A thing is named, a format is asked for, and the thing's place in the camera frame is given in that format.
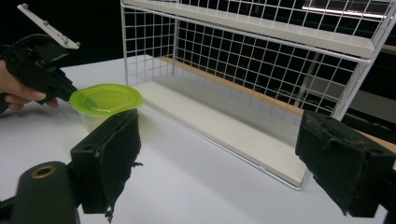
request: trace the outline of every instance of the human hand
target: human hand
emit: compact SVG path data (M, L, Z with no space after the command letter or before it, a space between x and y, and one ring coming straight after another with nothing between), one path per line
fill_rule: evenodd
M6 63L0 60L0 93L2 92L8 93L5 100L8 103L8 108L12 110L22 110L25 104L46 98L46 93L21 84L8 72ZM59 105L55 98L50 99L46 104L50 107L58 107Z

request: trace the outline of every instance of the white wire shelf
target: white wire shelf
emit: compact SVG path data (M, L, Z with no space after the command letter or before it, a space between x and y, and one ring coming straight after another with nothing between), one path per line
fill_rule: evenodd
M198 21L214 22L216 25L290 41L303 47L306 45L310 48L327 49L363 59L371 58L375 51L371 39L356 35L344 35L174 2L123 0L123 3L128 6L139 7L142 10L154 10Z

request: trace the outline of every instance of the green plastic bowl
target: green plastic bowl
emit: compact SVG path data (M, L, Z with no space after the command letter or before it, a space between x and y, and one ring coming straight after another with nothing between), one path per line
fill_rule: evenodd
M121 84L99 84L75 91L70 105L77 110L84 127L93 131L108 117L138 108L144 100L137 90Z

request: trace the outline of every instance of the white table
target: white table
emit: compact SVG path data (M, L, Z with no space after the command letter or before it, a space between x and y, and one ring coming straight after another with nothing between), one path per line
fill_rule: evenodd
M64 68L78 88L123 83L123 61ZM269 175L147 105L138 109L142 139L137 161L116 203L114 224L125 223L382 223L342 214L310 179L303 191ZM68 103L51 109L31 103L0 115L0 200L12 197L19 176L45 161L70 162L69 150L87 132ZM107 223L84 215L82 224Z

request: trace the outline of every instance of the wire grid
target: wire grid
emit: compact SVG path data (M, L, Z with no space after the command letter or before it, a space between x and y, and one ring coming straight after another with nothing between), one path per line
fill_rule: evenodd
M359 35L373 40L381 30L381 22L386 18L366 17L368 7L360 16L332 13L329 12L331 1L326 2L325 10L316 11L305 1L181 1L183 4ZM389 11L390 5L387 3L384 13ZM129 57L134 56L127 63L128 77L134 77L134 81L128 82L131 85L172 74L202 84L196 75L210 75L224 83L243 87L244 91L238 88L219 91L219 86L213 82L210 82L212 85L204 83L206 87L299 125L302 110L296 108L333 116L344 89L347 87L347 93L350 94L358 80L365 76L359 71L363 67L361 64L309 49L139 10L125 9L124 14L126 58L130 60ZM178 63L183 64L181 74L177 73Z

